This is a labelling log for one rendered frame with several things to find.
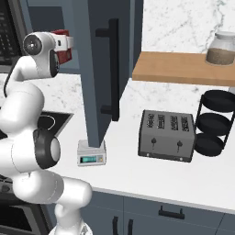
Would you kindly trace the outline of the glass jar with brown contents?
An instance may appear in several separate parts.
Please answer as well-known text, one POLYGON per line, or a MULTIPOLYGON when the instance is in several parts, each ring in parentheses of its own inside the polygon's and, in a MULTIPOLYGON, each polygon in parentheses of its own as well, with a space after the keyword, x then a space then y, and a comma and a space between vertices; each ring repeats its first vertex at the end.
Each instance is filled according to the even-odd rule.
POLYGON ((206 62, 219 66, 232 65, 235 61, 235 32, 218 31, 211 42, 206 62))

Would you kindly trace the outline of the black hob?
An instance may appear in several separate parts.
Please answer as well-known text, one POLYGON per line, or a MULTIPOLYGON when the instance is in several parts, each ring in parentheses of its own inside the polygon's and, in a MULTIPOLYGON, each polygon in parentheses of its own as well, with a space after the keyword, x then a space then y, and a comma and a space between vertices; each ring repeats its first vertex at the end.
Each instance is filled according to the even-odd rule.
POLYGON ((8 135, 15 137, 25 130, 36 129, 44 129, 54 137, 58 137, 72 116, 72 113, 42 111, 41 109, 17 108, 9 111, 3 107, 0 114, 0 140, 7 138, 8 135))

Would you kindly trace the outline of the grey four-slot toaster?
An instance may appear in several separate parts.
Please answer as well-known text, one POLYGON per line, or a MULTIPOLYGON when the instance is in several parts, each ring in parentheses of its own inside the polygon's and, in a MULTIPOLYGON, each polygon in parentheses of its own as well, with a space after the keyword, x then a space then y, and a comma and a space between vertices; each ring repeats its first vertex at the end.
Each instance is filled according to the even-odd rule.
POLYGON ((195 144, 196 131, 191 114, 155 110, 142 112, 139 156, 191 162, 195 144))

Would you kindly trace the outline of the blue-grey cabinet door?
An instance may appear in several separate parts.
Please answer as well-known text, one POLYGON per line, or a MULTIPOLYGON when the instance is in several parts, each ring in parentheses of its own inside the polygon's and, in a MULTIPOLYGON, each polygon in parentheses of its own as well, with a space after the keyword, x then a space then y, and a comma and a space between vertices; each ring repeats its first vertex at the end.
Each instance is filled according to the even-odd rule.
MULTIPOLYGON (((128 79, 119 73, 119 100, 128 79)), ((111 105, 110 59, 108 73, 95 66, 81 71, 81 81, 88 143, 91 147, 98 147, 113 121, 110 115, 101 113, 101 106, 111 105)))

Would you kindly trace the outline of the blue-grey drawer front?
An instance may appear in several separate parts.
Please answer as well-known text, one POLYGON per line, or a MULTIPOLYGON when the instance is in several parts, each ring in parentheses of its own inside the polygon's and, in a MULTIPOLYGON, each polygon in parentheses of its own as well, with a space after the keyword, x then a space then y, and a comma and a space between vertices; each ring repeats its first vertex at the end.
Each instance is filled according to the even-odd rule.
POLYGON ((149 216, 153 218, 166 218, 172 221, 180 221, 198 226, 205 226, 216 229, 223 218, 220 212, 204 210, 193 207, 183 207, 179 205, 166 204, 157 201, 150 201, 134 197, 124 197, 124 209, 126 212, 138 214, 142 216, 149 216), (180 209, 185 214, 185 219, 167 218, 159 216, 158 212, 160 207, 166 211, 178 213, 180 209))

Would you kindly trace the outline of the blue-grey cupboard door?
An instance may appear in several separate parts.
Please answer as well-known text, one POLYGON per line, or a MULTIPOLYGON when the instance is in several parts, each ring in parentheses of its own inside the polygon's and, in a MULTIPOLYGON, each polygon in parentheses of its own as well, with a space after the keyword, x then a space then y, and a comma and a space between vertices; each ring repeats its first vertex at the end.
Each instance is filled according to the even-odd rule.
POLYGON ((124 213, 125 235, 128 235, 128 223, 131 218, 134 220, 133 235, 216 235, 217 232, 209 227, 124 213))
POLYGON ((112 219, 118 217, 118 235, 124 235, 123 197, 108 193, 93 192, 91 202, 81 209, 84 221, 94 235, 113 235, 112 219))

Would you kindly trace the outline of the wooden shelf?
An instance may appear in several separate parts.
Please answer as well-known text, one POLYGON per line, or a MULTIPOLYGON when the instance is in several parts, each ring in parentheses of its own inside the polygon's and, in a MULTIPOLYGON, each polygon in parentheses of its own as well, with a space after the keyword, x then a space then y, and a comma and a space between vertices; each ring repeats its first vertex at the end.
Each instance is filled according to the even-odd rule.
POLYGON ((206 63, 200 53, 143 51, 132 73, 134 81, 235 86, 235 64, 206 63))

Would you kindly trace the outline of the red cereal box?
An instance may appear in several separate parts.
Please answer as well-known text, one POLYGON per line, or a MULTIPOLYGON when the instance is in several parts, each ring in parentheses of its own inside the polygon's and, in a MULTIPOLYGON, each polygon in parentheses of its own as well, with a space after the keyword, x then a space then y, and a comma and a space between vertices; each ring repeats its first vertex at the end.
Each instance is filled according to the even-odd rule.
POLYGON ((55 37, 57 35, 66 35, 66 36, 70 37, 69 30, 68 29, 58 29, 58 30, 52 31, 50 34, 53 37, 52 51, 54 51, 57 54, 57 57, 58 57, 58 60, 59 60, 59 64, 64 64, 64 63, 70 61, 72 59, 72 49, 68 49, 68 50, 55 50, 55 47, 56 47, 55 37))

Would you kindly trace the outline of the blue-grey wall cabinet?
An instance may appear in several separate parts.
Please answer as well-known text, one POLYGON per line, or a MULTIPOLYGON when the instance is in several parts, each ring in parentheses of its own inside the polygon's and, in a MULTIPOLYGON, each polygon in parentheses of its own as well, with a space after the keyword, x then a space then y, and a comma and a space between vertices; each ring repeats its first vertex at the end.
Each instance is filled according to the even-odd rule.
POLYGON ((109 38, 95 32, 118 20, 119 72, 130 77, 141 48, 142 0, 20 0, 27 31, 67 29, 74 38, 73 58, 62 73, 93 67, 109 72, 109 38))

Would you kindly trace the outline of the white digital scale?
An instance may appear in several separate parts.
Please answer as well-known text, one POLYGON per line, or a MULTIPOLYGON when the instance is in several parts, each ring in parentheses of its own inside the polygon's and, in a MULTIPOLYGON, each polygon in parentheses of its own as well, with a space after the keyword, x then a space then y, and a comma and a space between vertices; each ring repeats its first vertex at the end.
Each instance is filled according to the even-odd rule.
POLYGON ((88 140, 79 140, 77 148, 77 164, 79 166, 94 166, 106 164, 106 143, 99 148, 90 147, 88 140))

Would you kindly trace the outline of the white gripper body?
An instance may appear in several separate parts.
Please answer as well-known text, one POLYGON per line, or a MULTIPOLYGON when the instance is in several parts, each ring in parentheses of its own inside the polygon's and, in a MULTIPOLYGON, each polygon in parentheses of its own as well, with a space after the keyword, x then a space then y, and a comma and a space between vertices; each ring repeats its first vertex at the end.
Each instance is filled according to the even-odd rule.
POLYGON ((55 41, 55 50, 68 50, 73 47, 73 37, 69 37, 66 35, 57 35, 55 37, 55 41))

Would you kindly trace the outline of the black three-tier stand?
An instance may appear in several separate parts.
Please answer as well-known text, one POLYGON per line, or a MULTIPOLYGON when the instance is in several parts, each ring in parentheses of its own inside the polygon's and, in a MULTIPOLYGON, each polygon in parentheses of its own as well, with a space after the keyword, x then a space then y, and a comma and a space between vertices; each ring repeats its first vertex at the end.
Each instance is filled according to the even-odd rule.
POLYGON ((195 150, 208 157, 224 150, 235 120, 235 95, 228 91, 209 90, 201 95, 196 114, 195 150))

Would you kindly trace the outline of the black microwave oven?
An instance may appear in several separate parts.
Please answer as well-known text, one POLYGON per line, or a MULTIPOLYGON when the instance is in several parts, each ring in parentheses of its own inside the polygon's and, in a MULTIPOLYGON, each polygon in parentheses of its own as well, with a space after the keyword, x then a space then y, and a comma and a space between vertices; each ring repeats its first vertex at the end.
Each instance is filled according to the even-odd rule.
POLYGON ((25 54, 23 39, 27 35, 19 0, 0 0, 0 65, 9 66, 25 54))

